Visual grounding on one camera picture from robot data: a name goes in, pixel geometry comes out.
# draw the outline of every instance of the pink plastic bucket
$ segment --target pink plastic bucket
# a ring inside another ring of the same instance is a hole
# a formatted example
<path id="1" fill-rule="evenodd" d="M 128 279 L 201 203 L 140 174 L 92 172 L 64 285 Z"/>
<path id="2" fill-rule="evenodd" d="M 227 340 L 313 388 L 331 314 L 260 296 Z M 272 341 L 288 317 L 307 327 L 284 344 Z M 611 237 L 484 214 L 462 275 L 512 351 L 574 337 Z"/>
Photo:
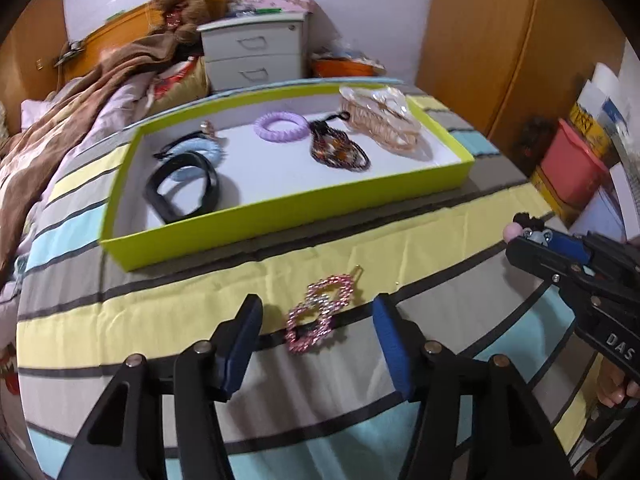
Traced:
<path id="1" fill-rule="evenodd" d="M 559 128 L 540 166 L 558 197 L 583 209 L 609 170 L 566 121 Z"/>

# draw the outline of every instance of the nightstand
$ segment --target nightstand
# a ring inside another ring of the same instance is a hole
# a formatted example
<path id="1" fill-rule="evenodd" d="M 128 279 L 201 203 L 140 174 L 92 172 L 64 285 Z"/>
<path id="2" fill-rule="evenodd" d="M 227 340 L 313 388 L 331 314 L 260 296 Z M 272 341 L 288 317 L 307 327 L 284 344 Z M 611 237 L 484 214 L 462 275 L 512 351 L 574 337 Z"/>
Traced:
<path id="1" fill-rule="evenodd" d="M 215 91 L 305 76 L 306 14 L 228 18 L 198 27 Z"/>

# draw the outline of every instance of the headboard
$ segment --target headboard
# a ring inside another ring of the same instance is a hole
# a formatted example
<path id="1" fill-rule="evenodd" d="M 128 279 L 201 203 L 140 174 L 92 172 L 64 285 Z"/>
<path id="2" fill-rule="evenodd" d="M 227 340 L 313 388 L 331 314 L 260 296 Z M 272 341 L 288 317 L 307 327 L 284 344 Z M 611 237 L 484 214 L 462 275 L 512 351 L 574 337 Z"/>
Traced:
<path id="1" fill-rule="evenodd" d="M 226 0 L 206 2 L 212 20 L 225 15 Z M 89 34 L 84 40 L 84 52 L 63 66 L 65 81 L 86 74 L 111 52 L 146 36 L 154 25 L 161 22 L 162 14 L 152 9 L 148 2 L 117 15 Z"/>

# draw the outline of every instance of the brown stuffed animal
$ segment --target brown stuffed animal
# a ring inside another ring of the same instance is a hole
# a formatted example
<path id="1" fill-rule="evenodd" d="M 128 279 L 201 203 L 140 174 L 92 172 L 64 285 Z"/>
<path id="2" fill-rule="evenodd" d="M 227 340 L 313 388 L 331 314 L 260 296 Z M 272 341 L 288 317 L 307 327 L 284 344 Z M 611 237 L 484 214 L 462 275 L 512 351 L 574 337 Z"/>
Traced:
<path id="1" fill-rule="evenodd" d="M 192 45 L 200 39 L 198 25 L 211 21 L 204 0 L 152 0 L 153 8 L 162 12 L 164 23 L 149 34 L 173 31 L 179 43 Z"/>

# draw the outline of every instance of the metal bolt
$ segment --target metal bolt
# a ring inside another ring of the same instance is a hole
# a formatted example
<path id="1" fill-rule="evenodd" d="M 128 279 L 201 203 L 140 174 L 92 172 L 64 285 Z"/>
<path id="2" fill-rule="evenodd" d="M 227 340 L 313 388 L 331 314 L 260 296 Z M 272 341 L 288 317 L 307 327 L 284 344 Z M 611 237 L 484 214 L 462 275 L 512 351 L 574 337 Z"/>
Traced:
<path id="1" fill-rule="evenodd" d="M 142 354 L 131 354 L 124 362 L 129 368 L 135 368 L 136 366 L 140 366 L 144 359 Z"/>
<path id="2" fill-rule="evenodd" d="M 500 368 L 506 368 L 511 364 L 509 358 L 504 354 L 494 355 L 494 365 L 499 366 Z"/>
<path id="3" fill-rule="evenodd" d="M 439 354 L 442 352 L 442 345 L 437 341 L 427 341 L 424 344 L 424 349 L 427 354 Z"/>
<path id="4" fill-rule="evenodd" d="M 206 354 L 211 350 L 211 343 L 206 339 L 202 341 L 198 341 L 195 345 L 193 345 L 193 350 L 196 354 Z"/>

